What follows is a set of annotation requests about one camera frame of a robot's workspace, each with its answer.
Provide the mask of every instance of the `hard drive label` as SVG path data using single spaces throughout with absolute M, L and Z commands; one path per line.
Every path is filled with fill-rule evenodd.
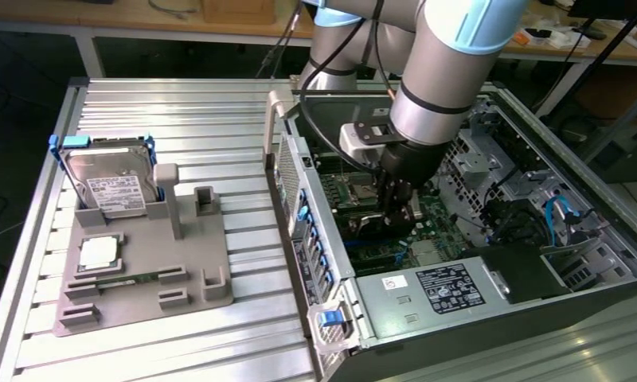
M 432 309 L 438 314 L 486 303 L 462 264 L 428 269 L 414 274 L 425 290 Z
M 138 178 L 97 177 L 86 180 L 96 205 L 102 212 L 118 212 L 132 209 L 145 209 L 144 195 Z

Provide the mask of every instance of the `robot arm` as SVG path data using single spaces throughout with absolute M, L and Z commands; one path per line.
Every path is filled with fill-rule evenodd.
M 378 4 L 384 68 L 397 74 L 404 69 L 385 127 L 400 140 L 385 145 L 378 159 L 378 204 L 385 216 L 405 209 L 414 190 L 438 169 L 526 3 L 528 0 L 326 0 L 318 4 L 338 10 L 320 8 L 310 62 L 300 84 L 344 42 L 361 17 L 373 16 Z M 309 88 L 356 88 L 354 68 L 361 63 L 374 66 L 376 62 L 368 43 L 372 23 L 362 25 Z

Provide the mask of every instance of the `motherboard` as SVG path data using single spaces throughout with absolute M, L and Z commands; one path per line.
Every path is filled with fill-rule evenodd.
M 468 241 L 432 188 L 417 195 L 421 218 L 406 236 L 360 240 L 349 235 L 354 221 L 377 216 L 377 192 L 370 175 L 358 172 L 322 174 L 321 186 L 357 276 L 444 263 L 468 249 Z

